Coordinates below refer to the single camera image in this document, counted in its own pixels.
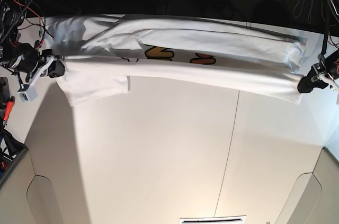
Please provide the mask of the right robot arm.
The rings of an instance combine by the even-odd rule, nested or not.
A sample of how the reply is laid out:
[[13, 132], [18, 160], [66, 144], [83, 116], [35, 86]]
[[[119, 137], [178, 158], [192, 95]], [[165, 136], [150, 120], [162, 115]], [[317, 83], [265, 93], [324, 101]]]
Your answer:
[[[42, 49], [45, 37], [50, 35], [42, 11], [31, 8], [34, 0], [1, 0], [1, 67], [14, 75], [19, 83], [18, 94], [24, 101], [32, 101], [37, 93], [34, 85], [41, 77], [57, 78], [65, 73], [64, 58], [51, 49]], [[38, 18], [35, 26], [41, 33], [35, 44], [21, 43], [22, 24], [27, 13]]]

